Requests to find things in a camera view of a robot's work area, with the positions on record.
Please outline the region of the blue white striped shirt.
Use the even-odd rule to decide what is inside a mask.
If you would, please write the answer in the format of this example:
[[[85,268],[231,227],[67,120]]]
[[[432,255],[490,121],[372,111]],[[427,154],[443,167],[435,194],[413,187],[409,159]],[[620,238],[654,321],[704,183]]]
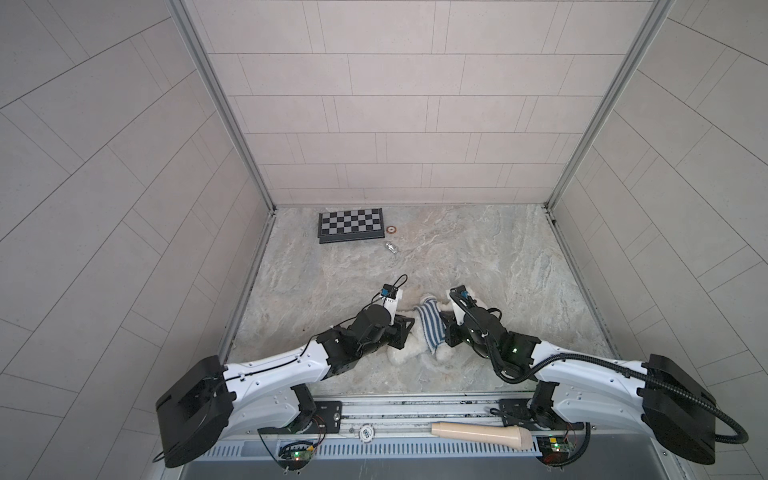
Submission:
[[[435,297],[426,297],[416,307],[419,315],[424,338],[429,350],[435,354],[438,347],[445,342],[445,325],[440,315],[438,301]]]

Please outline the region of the white fluffy teddy bear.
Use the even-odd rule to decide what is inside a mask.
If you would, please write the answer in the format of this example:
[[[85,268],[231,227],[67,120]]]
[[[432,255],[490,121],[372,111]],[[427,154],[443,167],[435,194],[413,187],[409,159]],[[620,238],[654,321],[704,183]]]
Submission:
[[[440,315],[442,317],[442,321],[444,319],[447,319],[450,315],[454,314],[450,300],[446,302],[441,302],[435,295],[432,295],[432,294],[425,294],[421,298],[420,303],[426,297],[430,297],[430,296],[435,297],[438,301],[439,309],[441,311]],[[415,324],[407,338],[405,347],[402,350],[397,350],[392,347],[387,348],[387,358],[392,365],[395,365],[395,366],[404,365],[406,362],[412,359],[415,359],[416,357],[422,354],[428,354],[433,360],[435,360],[438,363],[445,363],[448,360],[450,360],[455,354],[456,348],[449,347],[445,342],[438,347],[435,354],[433,354],[429,350],[424,338],[424,333],[422,331],[422,325],[421,325],[419,315],[416,312],[416,307],[418,305],[414,306],[410,310],[397,311],[397,314],[399,315],[414,318]]]

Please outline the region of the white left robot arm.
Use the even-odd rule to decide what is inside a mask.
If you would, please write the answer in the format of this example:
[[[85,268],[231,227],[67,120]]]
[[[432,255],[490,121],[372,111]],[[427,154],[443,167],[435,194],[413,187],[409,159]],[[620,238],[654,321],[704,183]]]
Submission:
[[[384,346],[401,350],[415,319],[370,305],[301,348],[246,363],[216,355],[194,364],[155,403],[167,468],[202,456],[220,439],[261,429],[305,429],[316,412],[309,385],[351,370]]]

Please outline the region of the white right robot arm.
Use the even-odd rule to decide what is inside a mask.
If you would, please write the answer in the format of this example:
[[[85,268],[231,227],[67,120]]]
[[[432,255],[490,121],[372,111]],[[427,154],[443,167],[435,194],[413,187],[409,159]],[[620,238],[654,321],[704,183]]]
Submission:
[[[589,423],[647,434],[675,455],[702,465],[716,459],[714,397],[682,367],[661,355],[610,360],[563,349],[506,330],[495,309],[443,312],[445,340],[470,345],[508,384],[536,382],[530,421],[560,430]]]

